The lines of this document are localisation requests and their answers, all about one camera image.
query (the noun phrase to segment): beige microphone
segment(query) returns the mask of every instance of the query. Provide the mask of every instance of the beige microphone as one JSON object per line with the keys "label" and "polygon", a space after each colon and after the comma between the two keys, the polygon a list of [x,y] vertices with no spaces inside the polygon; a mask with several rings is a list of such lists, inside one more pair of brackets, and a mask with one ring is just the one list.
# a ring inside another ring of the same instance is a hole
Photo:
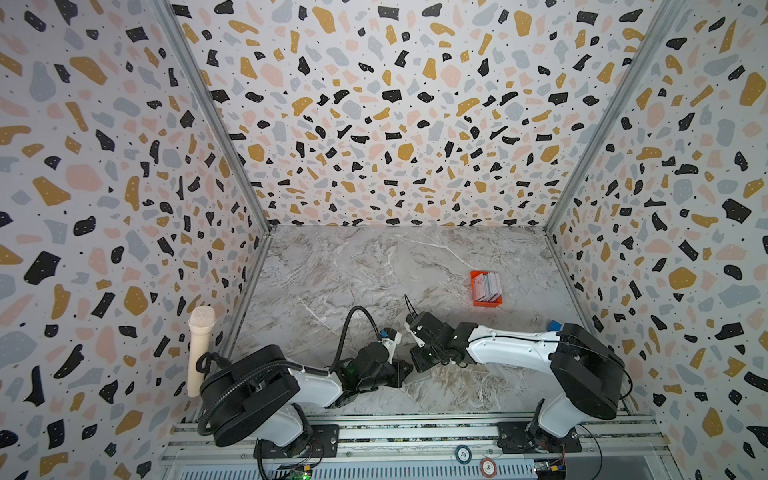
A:
{"label": "beige microphone", "polygon": [[200,386],[205,375],[197,371],[197,360],[208,352],[210,333],[216,326],[216,313],[213,307],[201,305],[195,307],[190,315],[190,363],[187,372],[187,394],[190,397],[200,396]]}

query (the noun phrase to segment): red plastic container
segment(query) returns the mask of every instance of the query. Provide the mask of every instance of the red plastic container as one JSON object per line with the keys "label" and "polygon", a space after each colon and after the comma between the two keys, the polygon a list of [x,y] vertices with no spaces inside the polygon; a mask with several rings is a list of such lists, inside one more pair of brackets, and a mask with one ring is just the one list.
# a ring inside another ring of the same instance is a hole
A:
{"label": "red plastic container", "polygon": [[469,274],[469,286],[472,288],[472,303],[474,303],[475,306],[488,306],[488,307],[501,305],[502,303],[504,303],[503,295],[499,295],[498,298],[493,302],[476,302],[475,301],[475,282],[473,282],[473,280],[477,275],[482,275],[483,273],[489,273],[489,272],[473,271]]}

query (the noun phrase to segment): terrazzo wall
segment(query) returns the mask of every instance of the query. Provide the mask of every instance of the terrazzo wall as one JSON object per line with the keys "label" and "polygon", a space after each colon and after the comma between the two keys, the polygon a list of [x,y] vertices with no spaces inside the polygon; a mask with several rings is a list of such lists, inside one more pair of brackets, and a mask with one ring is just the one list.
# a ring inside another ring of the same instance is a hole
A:
{"label": "terrazzo wall", "polygon": [[151,478],[256,226],[145,2],[2,2],[0,39],[0,478]]}
{"label": "terrazzo wall", "polygon": [[651,0],[179,0],[273,225],[543,224]]}
{"label": "terrazzo wall", "polygon": [[554,232],[687,478],[765,478],[768,12],[698,2]]}

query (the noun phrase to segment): robotic arm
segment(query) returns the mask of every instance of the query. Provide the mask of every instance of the robotic arm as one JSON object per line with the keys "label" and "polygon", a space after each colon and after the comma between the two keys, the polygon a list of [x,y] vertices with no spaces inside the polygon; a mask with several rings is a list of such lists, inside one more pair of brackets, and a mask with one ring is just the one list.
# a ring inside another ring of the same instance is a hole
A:
{"label": "robotic arm", "polygon": [[[356,309],[367,315],[364,309]],[[200,387],[205,413],[198,432],[213,434],[218,446],[255,435],[272,442],[282,456],[292,457],[307,447],[313,435],[299,404],[337,408],[380,386],[402,387],[414,367],[425,372],[438,364],[462,363],[522,366],[549,373],[561,385],[562,394],[545,405],[544,400],[539,402],[525,428],[527,441],[525,445],[518,442],[517,452],[557,451],[571,429],[588,416],[616,416],[624,363],[579,325],[566,323],[562,331],[546,333],[505,332],[477,323],[452,328],[429,312],[414,312],[405,322],[416,341],[410,351],[413,365],[393,358],[401,334],[390,328],[376,331],[377,341],[363,347],[354,359],[340,362],[351,316],[352,312],[328,369],[291,362],[275,345],[234,364],[220,365],[223,369]],[[507,446],[515,452],[514,445]]]}

